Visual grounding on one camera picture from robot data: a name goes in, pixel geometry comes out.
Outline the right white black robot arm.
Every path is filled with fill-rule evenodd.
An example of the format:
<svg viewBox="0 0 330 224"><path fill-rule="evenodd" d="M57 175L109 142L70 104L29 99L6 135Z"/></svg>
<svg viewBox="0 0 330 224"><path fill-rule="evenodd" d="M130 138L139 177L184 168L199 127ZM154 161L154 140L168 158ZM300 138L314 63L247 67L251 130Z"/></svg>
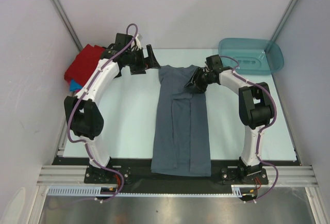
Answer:
<svg viewBox="0 0 330 224"><path fill-rule="evenodd" d="M204 93L208 85L218 84L238 96L239 118L245 126L244 146L231 180L249 184L256 181L267 164L261 158L261 147L265 130L276 121L277 108L268 84L251 82L237 73L238 68L239 61L232 57L209 56L205 67L198 67L184 87L193 93Z"/></svg>

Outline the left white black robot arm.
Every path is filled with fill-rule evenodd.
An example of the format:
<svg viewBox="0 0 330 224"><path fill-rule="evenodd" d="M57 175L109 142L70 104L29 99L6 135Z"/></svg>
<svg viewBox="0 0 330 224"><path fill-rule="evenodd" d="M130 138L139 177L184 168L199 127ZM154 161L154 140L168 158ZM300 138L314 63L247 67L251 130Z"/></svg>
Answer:
<svg viewBox="0 0 330 224"><path fill-rule="evenodd" d="M106 88L121 76L124 67L129 67L132 75L161 68L150 44L142 47L136 35L118 33L115 42L103 49L96 68L81 90L64 100L68 140L82 143L90 165L97 168L96 177L104 183L113 179L114 170L108 166L110 155L100 137L105 121L99 104Z"/></svg>

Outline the grey blue polo shirt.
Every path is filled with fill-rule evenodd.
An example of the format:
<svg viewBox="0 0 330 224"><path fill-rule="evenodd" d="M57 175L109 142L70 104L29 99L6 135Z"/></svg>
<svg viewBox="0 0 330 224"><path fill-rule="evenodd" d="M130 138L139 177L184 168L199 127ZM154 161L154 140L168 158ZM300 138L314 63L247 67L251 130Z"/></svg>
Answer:
<svg viewBox="0 0 330 224"><path fill-rule="evenodd" d="M206 95L185 84L197 66L159 69L160 93L156 113L151 171L209 177L211 158Z"/></svg>

